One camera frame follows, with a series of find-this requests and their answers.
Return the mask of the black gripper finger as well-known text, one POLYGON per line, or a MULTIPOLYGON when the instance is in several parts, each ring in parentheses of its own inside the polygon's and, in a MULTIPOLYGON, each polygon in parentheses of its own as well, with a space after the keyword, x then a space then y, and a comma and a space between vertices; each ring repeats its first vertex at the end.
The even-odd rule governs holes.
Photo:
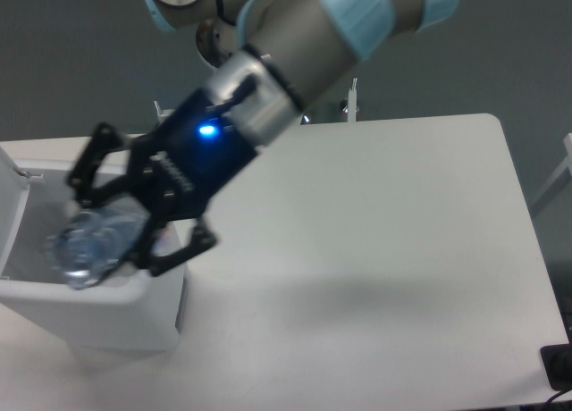
POLYGON ((194 222, 189 232, 189 242, 165 256, 155 254, 155 246, 172 220, 151 216, 138 235, 135 243, 122 257, 123 262, 133 263, 138 270, 148 271, 153 277, 161 276, 172 269, 202 255, 217 244, 215 233, 209 228, 203 215, 192 218, 194 222))
POLYGON ((108 206, 124 197, 138 200, 133 192, 136 185, 130 173, 115 177, 106 184, 94 185, 97 171, 103 161, 113 153, 131 151, 136 138, 125 134, 113 125, 100 122, 80 152, 78 159, 68 173, 66 183, 74 191, 73 200, 81 209, 96 209, 108 206))

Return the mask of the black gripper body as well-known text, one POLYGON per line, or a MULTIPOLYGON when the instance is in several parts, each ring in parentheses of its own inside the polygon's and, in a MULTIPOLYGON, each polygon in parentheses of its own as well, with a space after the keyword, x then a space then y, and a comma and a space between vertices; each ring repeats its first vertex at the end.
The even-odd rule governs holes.
POLYGON ((155 172, 130 193, 155 214, 161 197, 172 191, 174 205, 164 213, 169 221, 204 213, 209 200, 257 157, 230 118, 230 110, 254 90, 239 88, 216 105, 199 89, 158 128, 135 138, 127 173, 140 176, 148 166, 155 172))

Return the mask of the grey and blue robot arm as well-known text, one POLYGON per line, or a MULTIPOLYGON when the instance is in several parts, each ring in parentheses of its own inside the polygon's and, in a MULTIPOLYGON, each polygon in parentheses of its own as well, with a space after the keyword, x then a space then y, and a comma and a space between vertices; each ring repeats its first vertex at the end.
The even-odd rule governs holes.
POLYGON ((68 183, 80 215, 60 270, 75 289, 123 263, 153 276, 215 245, 211 198, 387 38, 448 19, 459 0, 247 0, 239 49, 162 123, 98 125, 68 183))

